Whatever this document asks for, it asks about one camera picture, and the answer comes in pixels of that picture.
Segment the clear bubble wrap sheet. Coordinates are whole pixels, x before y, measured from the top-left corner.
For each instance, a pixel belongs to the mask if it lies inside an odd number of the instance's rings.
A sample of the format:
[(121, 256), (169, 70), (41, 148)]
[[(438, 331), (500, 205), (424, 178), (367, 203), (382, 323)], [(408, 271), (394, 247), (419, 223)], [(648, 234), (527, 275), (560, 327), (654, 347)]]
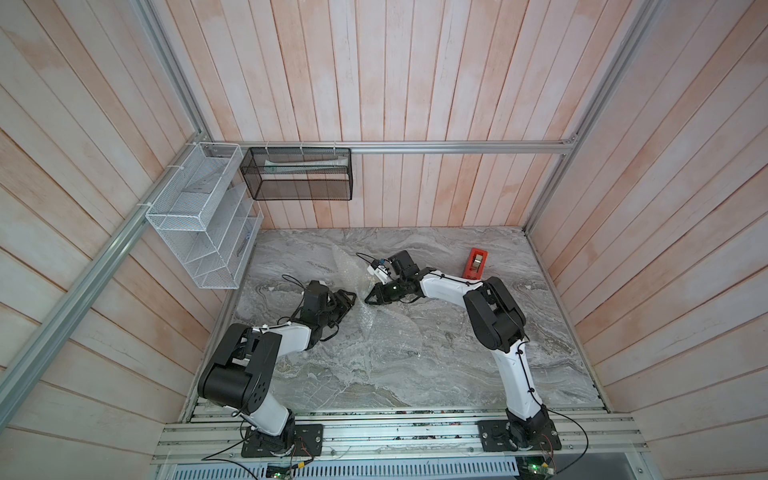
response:
[(428, 372), (425, 335), (403, 305), (366, 304), (375, 281), (361, 259), (336, 245), (331, 253), (338, 273), (334, 285), (357, 295), (338, 335), (324, 344), (332, 372), (344, 384), (387, 396), (393, 403), (420, 403)]

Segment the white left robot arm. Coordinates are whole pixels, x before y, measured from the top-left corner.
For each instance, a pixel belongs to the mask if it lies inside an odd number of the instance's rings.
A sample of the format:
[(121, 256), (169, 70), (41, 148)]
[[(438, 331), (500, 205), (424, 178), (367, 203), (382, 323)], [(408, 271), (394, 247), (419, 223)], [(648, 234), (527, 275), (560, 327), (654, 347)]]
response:
[(225, 331), (198, 381), (198, 395), (243, 417), (257, 432), (277, 437), (292, 412), (270, 393), (277, 360), (304, 352), (327, 338), (351, 311), (357, 294), (312, 280), (294, 312), (276, 325), (233, 323)]

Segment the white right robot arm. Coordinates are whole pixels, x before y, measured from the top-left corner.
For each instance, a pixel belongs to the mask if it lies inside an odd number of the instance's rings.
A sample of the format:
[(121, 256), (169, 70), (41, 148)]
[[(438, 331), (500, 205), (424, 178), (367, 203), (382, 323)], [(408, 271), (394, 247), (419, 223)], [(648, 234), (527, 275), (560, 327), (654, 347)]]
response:
[(388, 305), (407, 296), (442, 300), (465, 309), (472, 331), (496, 362), (511, 422), (527, 428), (549, 419), (527, 361), (526, 318), (497, 277), (469, 280), (434, 268), (420, 268), (403, 250), (385, 259), (360, 254), (377, 279), (365, 298), (369, 305)]

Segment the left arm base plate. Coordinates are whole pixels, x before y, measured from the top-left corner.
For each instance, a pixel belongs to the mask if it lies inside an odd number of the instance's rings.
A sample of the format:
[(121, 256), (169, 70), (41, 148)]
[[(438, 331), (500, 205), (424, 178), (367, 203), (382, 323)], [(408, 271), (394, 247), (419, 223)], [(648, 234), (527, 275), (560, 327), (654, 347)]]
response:
[(321, 455), (324, 426), (322, 424), (287, 424), (280, 435), (271, 436), (258, 430), (245, 435), (243, 458), (277, 458), (281, 456)]

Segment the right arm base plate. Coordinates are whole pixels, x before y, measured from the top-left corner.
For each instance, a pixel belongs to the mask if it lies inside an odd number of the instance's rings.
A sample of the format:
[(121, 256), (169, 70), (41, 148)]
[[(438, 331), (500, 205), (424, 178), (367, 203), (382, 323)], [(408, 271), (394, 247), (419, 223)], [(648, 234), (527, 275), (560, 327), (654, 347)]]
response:
[(484, 452), (549, 452), (562, 449), (559, 434), (551, 420), (546, 420), (541, 425), (509, 420), (485, 420), (479, 421), (477, 427)]

